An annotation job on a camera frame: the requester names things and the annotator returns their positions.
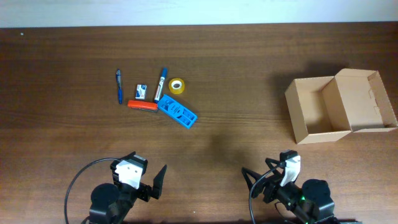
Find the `white robot part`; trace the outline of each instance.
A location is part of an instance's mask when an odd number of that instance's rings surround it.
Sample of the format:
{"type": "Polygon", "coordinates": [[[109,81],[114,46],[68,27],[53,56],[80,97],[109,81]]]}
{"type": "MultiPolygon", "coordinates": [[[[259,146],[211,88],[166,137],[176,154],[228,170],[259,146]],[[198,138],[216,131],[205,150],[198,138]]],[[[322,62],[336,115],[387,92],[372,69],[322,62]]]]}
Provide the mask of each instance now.
{"type": "Polygon", "coordinates": [[[116,165],[115,173],[119,174],[119,181],[128,184],[135,189],[139,188],[142,176],[142,168],[127,161],[121,161],[116,165]]]}
{"type": "Polygon", "coordinates": [[[300,156],[295,156],[291,159],[286,160],[285,175],[280,183],[280,186],[284,186],[290,181],[295,181],[300,173],[300,156]]]}

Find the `cardboard box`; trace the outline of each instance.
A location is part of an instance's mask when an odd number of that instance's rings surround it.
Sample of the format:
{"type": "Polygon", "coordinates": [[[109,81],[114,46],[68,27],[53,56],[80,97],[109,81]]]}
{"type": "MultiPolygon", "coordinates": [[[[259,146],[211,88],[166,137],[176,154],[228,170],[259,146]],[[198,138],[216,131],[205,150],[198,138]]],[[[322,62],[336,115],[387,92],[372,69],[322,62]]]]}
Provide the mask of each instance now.
{"type": "Polygon", "coordinates": [[[378,71],[346,68],[334,77],[297,78],[285,96],[297,144],[398,127],[378,71]]]}

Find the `wood grain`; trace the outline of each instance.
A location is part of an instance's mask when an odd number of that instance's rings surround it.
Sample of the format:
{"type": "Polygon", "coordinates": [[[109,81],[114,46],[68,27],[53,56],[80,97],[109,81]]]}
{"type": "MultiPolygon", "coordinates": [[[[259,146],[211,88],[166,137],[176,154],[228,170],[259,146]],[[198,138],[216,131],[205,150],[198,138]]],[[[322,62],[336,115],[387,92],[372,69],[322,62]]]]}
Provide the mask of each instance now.
{"type": "MultiPolygon", "coordinates": [[[[394,223],[398,131],[296,145],[284,91],[294,78],[379,70],[397,114],[397,53],[395,22],[2,29],[0,222],[64,223],[73,176],[95,159],[132,151],[149,160],[147,184],[169,168],[160,200],[137,202],[126,221],[248,222],[242,166],[265,172],[266,157],[294,149],[302,156],[298,185],[327,180],[338,218],[394,223]],[[190,130],[162,112],[126,106],[138,83],[153,97],[162,67],[168,80],[187,84],[175,99],[198,115],[190,130]]],[[[88,215],[93,188],[110,181],[107,162],[77,180],[72,223],[88,215]]],[[[253,207],[259,220],[279,218],[261,199],[253,207]]]]}

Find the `yellow tape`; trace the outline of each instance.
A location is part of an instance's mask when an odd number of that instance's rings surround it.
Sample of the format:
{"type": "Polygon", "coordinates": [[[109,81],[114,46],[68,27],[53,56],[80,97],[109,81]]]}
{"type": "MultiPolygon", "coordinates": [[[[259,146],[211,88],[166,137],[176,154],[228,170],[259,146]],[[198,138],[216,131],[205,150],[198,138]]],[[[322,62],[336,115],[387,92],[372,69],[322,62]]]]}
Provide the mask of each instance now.
{"type": "Polygon", "coordinates": [[[185,89],[185,83],[181,78],[173,78],[169,82],[169,89],[173,94],[180,94],[185,89]]]}

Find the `pen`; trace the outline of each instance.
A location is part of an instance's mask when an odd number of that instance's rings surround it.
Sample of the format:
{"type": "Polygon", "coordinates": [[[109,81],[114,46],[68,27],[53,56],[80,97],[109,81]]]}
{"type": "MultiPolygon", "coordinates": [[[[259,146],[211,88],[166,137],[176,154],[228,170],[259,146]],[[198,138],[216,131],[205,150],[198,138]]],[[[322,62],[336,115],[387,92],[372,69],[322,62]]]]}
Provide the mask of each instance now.
{"type": "Polygon", "coordinates": [[[163,89],[163,83],[164,83],[164,80],[166,79],[166,75],[167,75],[167,68],[163,68],[162,76],[160,77],[160,81],[159,81],[159,86],[157,86],[157,90],[156,90],[156,94],[155,94],[155,103],[159,102],[159,100],[160,100],[160,96],[162,94],[162,89],[163,89]]]}
{"type": "Polygon", "coordinates": [[[123,102],[123,92],[122,92],[122,80],[121,80],[121,72],[120,69],[116,71],[116,83],[118,84],[118,98],[119,104],[123,102]]]}

